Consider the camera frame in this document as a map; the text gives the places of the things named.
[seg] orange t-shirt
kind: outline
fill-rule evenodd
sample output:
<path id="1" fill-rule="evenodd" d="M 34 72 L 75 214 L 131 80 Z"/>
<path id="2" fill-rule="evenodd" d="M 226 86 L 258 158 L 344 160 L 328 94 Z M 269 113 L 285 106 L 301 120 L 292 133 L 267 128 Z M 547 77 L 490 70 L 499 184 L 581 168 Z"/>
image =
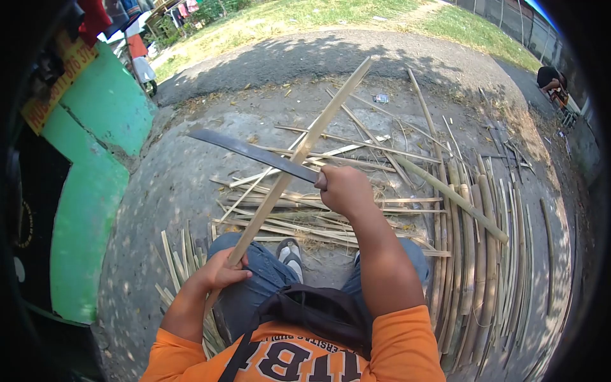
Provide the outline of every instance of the orange t-shirt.
<path id="1" fill-rule="evenodd" d="M 253 332 L 235 381 L 445 381 L 426 306 L 377 317 L 371 361 L 293 325 L 267 322 Z M 217 381 L 239 341 L 209 361 L 200 343 L 163 329 L 141 381 Z"/>

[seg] grass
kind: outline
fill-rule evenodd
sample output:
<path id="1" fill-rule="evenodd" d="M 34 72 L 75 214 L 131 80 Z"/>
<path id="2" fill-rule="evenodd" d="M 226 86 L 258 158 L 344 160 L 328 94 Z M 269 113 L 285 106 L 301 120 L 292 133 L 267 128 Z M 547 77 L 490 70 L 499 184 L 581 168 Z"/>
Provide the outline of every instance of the grass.
<path id="1" fill-rule="evenodd" d="M 322 26 L 363 26 L 411 32 L 453 41 L 536 71 L 530 52 L 495 25 L 454 6 L 427 13 L 410 23 L 405 14 L 430 0 L 277 0 L 258 4 L 200 29 L 158 56 L 152 67 L 166 79 L 186 67 L 236 47 L 270 37 L 311 31 Z M 388 21 L 372 20 L 373 16 Z"/>
<path id="2" fill-rule="evenodd" d="M 422 22 L 408 23 L 404 31 L 466 45 L 531 72 L 541 67 L 531 52 L 496 25 L 459 7 L 442 7 Z"/>

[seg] backpack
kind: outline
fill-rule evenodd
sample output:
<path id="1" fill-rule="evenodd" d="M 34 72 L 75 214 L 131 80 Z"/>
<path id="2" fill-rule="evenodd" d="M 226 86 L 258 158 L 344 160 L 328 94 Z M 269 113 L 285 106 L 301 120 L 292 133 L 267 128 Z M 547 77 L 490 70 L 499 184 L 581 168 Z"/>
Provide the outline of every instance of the backpack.
<path id="1" fill-rule="evenodd" d="M 302 326 L 314 335 L 338 342 L 371 360 L 371 332 L 354 298 L 334 288 L 288 285 L 265 300 L 255 311 L 219 382 L 232 382 L 246 360 L 252 333 L 262 323 L 281 321 Z"/>

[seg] yellow sign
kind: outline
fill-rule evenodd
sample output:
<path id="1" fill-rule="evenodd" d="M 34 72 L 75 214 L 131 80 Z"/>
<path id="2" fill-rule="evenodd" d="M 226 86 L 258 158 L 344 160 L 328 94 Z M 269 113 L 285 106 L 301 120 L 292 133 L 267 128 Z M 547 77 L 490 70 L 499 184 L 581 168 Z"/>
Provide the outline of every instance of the yellow sign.
<path id="1" fill-rule="evenodd" d="M 85 68 L 100 55 L 95 47 L 90 48 L 80 37 L 72 42 L 65 31 L 60 32 L 55 40 L 59 56 L 64 62 L 65 73 L 51 87 L 49 103 L 30 98 L 21 109 L 21 115 L 36 135 L 40 135 L 51 112 L 66 93 L 66 90 L 74 84 Z"/>

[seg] foot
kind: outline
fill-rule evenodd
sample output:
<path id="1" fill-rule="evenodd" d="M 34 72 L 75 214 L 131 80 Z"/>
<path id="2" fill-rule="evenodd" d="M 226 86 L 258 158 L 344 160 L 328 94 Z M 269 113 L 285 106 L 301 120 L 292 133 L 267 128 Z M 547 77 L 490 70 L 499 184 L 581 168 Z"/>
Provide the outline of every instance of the foot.
<path id="1" fill-rule="evenodd" d="M 301 253 L 297 241 L 293 238 L 282 240 L 276 249 L 276 256 L 278 256 L 280 262 L 295 271 L 299 282 L 303 284 L 304 276 L 301 269 Z"/>

